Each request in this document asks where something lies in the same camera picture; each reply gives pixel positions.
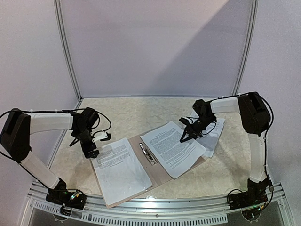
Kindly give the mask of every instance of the printed document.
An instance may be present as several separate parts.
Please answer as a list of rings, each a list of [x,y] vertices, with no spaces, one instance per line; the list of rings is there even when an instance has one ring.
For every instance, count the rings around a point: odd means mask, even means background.
[[[190,117],[198,118],[198,114],[195,111],[193,111]],[[188,120],[190,120],[190,123],[193,123],[197,119],[188,119]],[[203,137],[198,137],[196,139],[196,141],[198,141],[202,146],[206,148],[206,152],[203,155],[204,157],[212,158],[218,139],[220,138],[222,129],[224,128],[224,123],[225,123],[225,119],[217,118],[216,125],[215,123],[210,123],[206,127],[206,130],[202,131],[202,133],[206,135],[204,135]]]
[[[206,148],[194,139],[180,143],[182,134],[183,130],[171,121],[141,136],[143,142],[173,178],[188,171],[206,151]]]
[[[103,146],[92,164],[108,206],[152,185],[126,138]]]

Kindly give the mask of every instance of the robotic arm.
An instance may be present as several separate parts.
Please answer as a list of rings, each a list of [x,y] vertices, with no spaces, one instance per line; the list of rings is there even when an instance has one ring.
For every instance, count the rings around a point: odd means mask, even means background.
[[[271,115],[264,104],[264,99],[257,93],[251,92],[240,96],[218,98],[205,102],[197,100],[193,105],[199,118],[193,123],[181,118],[186,125],[180,142],[202,137],[202,131],[216,122],[217,113],[238,112],[241,116],[243,128],[250,140],[251,171],[248,179],[248,190],[245,193],[229,195],[231,209],[238,209],[267,200],[265,189],[272,189],[272,182],[266,172],[267,133],[271,126]]]
[[[84,156],[96,158],[99,151],[95,141],[110,140],[111,135],[105,131],[97,137],[91,135],[93,125],[100,120],[97,111],[87,107],[82,113],[74,111],[30,113],[17,108],[9,111],[8,118],[0,134],[0,143],[10,154],[10,159],[16,161],[28,173],[40,181],[47,189],[46,200],[72,208],[83,209],[86,196],[80,190],[67,190],[66,183],[52,173],[45,164],[37,158],[30,147],[30,134],[56,130],[70,129],[71,136],[80,141]]]

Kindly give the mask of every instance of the white wall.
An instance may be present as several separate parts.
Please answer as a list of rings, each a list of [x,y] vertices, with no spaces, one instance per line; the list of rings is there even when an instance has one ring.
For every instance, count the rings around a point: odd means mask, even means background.
[[[257,90],[271,104],[269,168],[281,181],[301,225],[301,1],[260,0],[240,92]]]
[[[52,0],[0,3],[0,112],[53,110],[77,102],[63,56]],[[5,119],[1,119],[0,128]],[[33,135],[31,147],[49,161],[60,131]],[[31,176],[0,155],[0,225],[16,226]]]
[[[251,3],[63,0],[82,95],[230,95]]]

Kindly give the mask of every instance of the brown folder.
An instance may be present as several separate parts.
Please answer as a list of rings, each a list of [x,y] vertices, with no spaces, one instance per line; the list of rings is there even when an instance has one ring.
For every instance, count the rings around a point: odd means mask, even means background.
[[[173,179],[166,172],[166,170],[163,168],[163,166],[160,164],[160,162],[158,162],[155,165],[152,165],[149,162],[148,158],[144,155],[144,153],[143,153],[143,151],[142,151],[142,149],[141,149],[141,147],[139,145],[140,143],[142,143],[145,147],[147,147],[146,144],[140,138],[140,136],[142,136],[144,134],[145,133],[137,135],[135,137],[132,137],[128,141],[129,141],[129,143],[130,143],[130,145],[131,145],[134,153],[136,154],[139,162],[141,163],[141,165],[143,166],[143,168],[146,171],[147,175],[149,176],[149,178],[150,178],[150,180],[152,182],[152,186],[150,188],[148,188],[147,190],[145,190],[145,191],[142,191],[140,193],[132,195],[132,196],[130,196],[130,197],[126,198],[126,199],[123,199],[123,200],[121,200],[119,202],[116,202],[116,203],[114,203],[112,205],[106,205],[107,208],[112,208],[114,206],[120,205],[120,204],[122,204],[122,203],[124,203],[124,202],[126,202],[128,200],[131,200],[131,199],[133,199],[133,198],[135,198],[135,197],[137,197],[139,195],[142,195],[142,194],[144,194],[144,193],[146,193],[146,192],[148,192],[148,191],[150,191],[150,190],[152,190],[152,189],[154,189],[154,188],[156,188],[156,187],[158,187],[158,186],[166,183],[167,181],[170,181],[171,179]],[[193,166],[188,171],[190,171],[194,167],[202,164],[203,162],[205,162],[205,159],[202,158],[202,157],[199,157],[196,160],[196,162],[193,164]]]

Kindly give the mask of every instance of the tabletop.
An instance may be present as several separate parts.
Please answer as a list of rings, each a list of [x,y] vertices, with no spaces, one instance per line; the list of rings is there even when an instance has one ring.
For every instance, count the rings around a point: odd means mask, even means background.
[[[121,97],[87,98],[80,108],[91,107],[104,113],[112,122],[111,140],[97,142],[97,147],[124,137],[144,133],[169,121],[182,126],[179,119],[189,116],[196,98],[189,97]],[[216,114],[224,118],[223,132],[213,157],[177,179],[151,190],[139,198],[178,199],[226,194],[238,188],[247,189],[250,172],[250,144],[238,113]],[[108,127],[101,118],[98,128]],[[73,140],[67,131],[51,165],[51,170],[67,183],[68,188],[87,194],[101,194],[91,160],[85,159],[80,144],[69,147]]]

